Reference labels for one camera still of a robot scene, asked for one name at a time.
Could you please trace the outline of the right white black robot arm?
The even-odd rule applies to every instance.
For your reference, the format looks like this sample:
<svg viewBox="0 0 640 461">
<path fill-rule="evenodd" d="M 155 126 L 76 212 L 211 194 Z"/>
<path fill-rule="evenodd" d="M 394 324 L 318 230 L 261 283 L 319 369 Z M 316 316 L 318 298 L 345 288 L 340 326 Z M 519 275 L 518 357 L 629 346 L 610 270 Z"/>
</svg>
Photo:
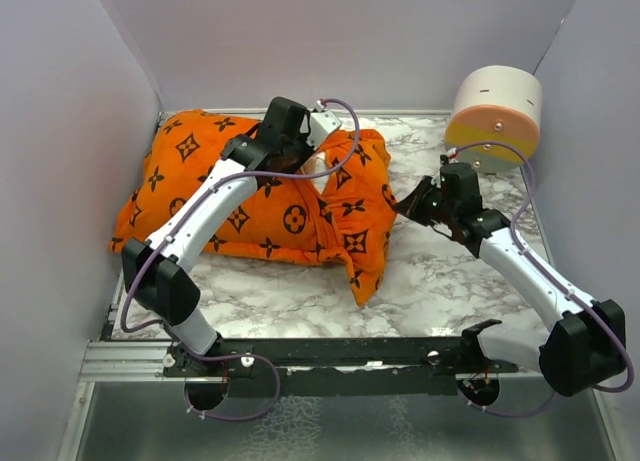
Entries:
<svg viewBox="0 0 640 461">
<path fill-rule="evenodd" d="M 449 228 L 449 239 L 494 268 L 534 309 L 546 334 L 489 320 L 468 328 L 461 364 L 481 372 L 505 361 L 542 374 L 558 394 L 570 397 L 629 369 L 623 309 L 597 301 L 558 274 L 523 240 L 507 217 L 484 207 L 476 171 L 467 163 L 425 176 L 396 213 L 431 228 Z"/>
</svg>

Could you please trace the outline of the white pillow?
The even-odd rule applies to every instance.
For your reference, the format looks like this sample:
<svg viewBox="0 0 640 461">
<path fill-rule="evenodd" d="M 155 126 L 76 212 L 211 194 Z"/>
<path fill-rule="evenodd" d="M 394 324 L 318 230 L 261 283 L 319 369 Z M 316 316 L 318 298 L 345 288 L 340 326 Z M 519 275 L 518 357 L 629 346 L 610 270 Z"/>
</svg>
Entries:
<svg viewBox="0 0 640 461">
<path fill-rule="evenodd" d="M 300 168 L 303 175 L 319 174 L 328 171 L 331 168 L 327 161 L 325 152 L 316 152 L 311 156 Z M 310 179 L 310 182 L 319 193 L 323 193 L 329 182 L 330 176 L 321 176 Z"/>
</svg>

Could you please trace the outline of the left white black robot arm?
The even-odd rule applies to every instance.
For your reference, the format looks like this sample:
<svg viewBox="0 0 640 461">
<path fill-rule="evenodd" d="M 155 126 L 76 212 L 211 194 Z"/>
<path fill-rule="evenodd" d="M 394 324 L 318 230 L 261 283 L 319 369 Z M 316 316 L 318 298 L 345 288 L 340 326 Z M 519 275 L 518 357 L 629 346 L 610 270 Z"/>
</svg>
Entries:
<svg viewBox="0 0 640 461">
<path fill-rule="evenodd" d="M 155 314 L 188 348 L 186 363 L 206 376 L 220 366 L 219 333 L 198 307 L 190 277 L 210 238 L 245 200 L 259 179 L 293 173 L 314 152 L 311 112 L 276 97 L 248 132 L 230 138 L 211 173 L 175 215 L 145 240 L 130 239 L 121 252 L 127 300 Z"/>
</svg>

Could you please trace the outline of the orange patterned fleece pillowcase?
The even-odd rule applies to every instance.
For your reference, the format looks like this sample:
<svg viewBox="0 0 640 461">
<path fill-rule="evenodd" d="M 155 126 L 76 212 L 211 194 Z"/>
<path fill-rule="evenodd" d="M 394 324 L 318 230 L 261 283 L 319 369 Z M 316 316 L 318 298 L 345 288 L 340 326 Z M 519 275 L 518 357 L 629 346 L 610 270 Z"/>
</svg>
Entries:
<svg viewBox="0 0 640 461">
<path fill-rule="evenodd" d="M 208 177 L 225 143 L 256 120 L 182 111 L 158 130 L 143 160 L 141 185 L 120 210 L 108 243 L 114 254 L 125 243 L 160 228 Z M 363 306 L 384 280 L 396 214 L 391 156 L 375 129 L 339 130 L 318 154 L 340 170 L 316 180 L 273 179 L 234 210 L 205 250 L 225 256 L 346 268 L 355 302 Z"/>
</svg>

